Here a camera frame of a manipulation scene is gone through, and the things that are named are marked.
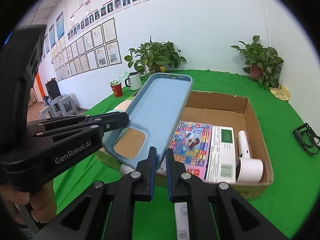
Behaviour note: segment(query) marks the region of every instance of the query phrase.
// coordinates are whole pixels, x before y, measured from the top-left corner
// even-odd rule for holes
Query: plastic stool
[[[49,113],[50,117],[49,118],[54,118],[56,117],[55,113],[54,113],[54,110],[52,109],[51,106],[46,106],[45,108],[41,109],[39,111],[39,114],[41,116],[41,119],[49,119],[49,118],[46,118],[44,115],[46,113]]]
[[[54,100],[51,101],[52,103],[52,108],[54,110],[54,113],[56,115],[56,117],[58,117],[59,115],[62,115],[62,109],[59,105],[59,99],[63,98],[63,95],[56,97]]]
[[[75,102],[72,100],[71,96],[66,95],[59,99],[59,105],[64,116],[75,114],[77,115],[78,109],[76,108]]]

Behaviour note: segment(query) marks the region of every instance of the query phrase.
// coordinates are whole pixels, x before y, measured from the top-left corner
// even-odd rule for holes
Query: ceiling tile
[[[42,0],[38,10],[55,6],[59,1],[60,0]]]
[[[18,25],[25,25],[27,23],[31,23],[36,12],[26,13],[22,20],[18,23]]]
[[[46,9],[42,9],[42,10],[37,10],[36,15],[33,19],[33,22],[40,20],[42,18],[48,17],[50,15],[50,13],[53,11],[53,9],[54,9],[54,7],[46,8]]]

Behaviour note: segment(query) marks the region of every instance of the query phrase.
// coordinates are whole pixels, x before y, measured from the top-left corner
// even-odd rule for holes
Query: green tablecloth
[[[274,183],[250,203],[287,237],[292,237],[313,207],[319,192],[319,155],[309,157],[292,136],[303,122],[288,102],[276,99],[269,90],[257,87],[249,77],[209,70],[185,70],[175,73],[190,75],[193,90],[245,96],[255,110],[269,151]],[[87,114],[102,114],[126,100],[132,92],[123,89],[120,98],[109,96]],[[119,172],[103,165],[91,155],[54,179],[58,212],[72,202],[92,182],[118,180]],[[173,204],[167,190],[156,187],[154,200],[136,203],[133,239],[176,239]]]

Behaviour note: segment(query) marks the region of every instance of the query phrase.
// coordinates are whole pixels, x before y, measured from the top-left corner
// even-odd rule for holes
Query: person's hand
[[[7,206],[8,211],[13,219],[24,225],[24,221],[18,213],[15,204],[32,206],[31,215],[36,222],[48,223],[57,212],[57,205],[54,202],[53,181],[43,185],[43,187],[35,193],[25,193],[15,190],[10,183],[0,185],[0,196]]]

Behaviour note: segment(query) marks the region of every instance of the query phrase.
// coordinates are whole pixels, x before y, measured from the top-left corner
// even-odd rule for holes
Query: screw
[[[184,173],[181,174],[181,177],[183,179],[190,179],[191,178],[191,174],[188,173],[188,172],[184,172]]]
[[[131,172],[131,177],[133,177],[133,178],[138,178],[138,177],[140,177],[141,176],[141,173],[140,172],[138,172],[138,171],[133,171],[133,172]]]
[[[96,182],[93,184],[93,186],[94,186],[95,188],[100,188],[100,187],[103,186],[103,182],[100,181],[100,180],[98,180],[98,181],[96,181]]]
[[[229,188],[229,184],[226,182],[220,182],[219,183],[219,188],[221,189],[228,189]]]

